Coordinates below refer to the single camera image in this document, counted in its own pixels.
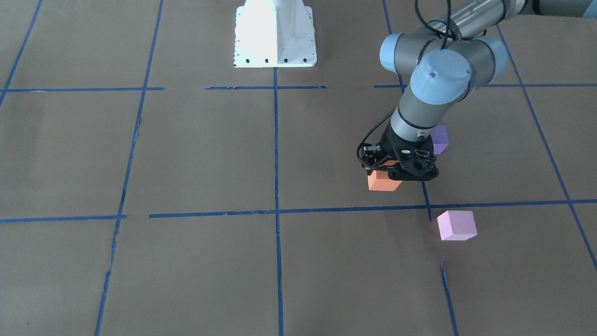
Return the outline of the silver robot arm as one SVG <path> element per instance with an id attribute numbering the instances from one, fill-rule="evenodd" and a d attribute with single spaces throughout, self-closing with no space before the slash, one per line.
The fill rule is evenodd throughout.
<path id="1" fill-rule="evenodd" d="M 397 107 L 375 146 L 361 142 L 357 157 L 371 174 L 394 181 L 430 181 L 439 174 L 431 138 L 442 117 L 503 72 L 505 44 L 486 30 L 519 15 L 594 19 L 594 0 L 469 0 L 426 21 L 414 2 L 422 27 L 411 34 L 390 34 L 380 47 L 380 63 L 410 77 Z"/>

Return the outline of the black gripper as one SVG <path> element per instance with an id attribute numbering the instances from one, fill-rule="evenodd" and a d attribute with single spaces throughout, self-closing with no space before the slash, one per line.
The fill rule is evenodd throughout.
<path id="1" fill-rule="evenodd" d="M 403 140 L 388 125 L 379 142 L 376 164 L 389 168 L 397 181 L 430 181 L 439 175 L 432 137 L 419 136 L 414 142 Z"/>

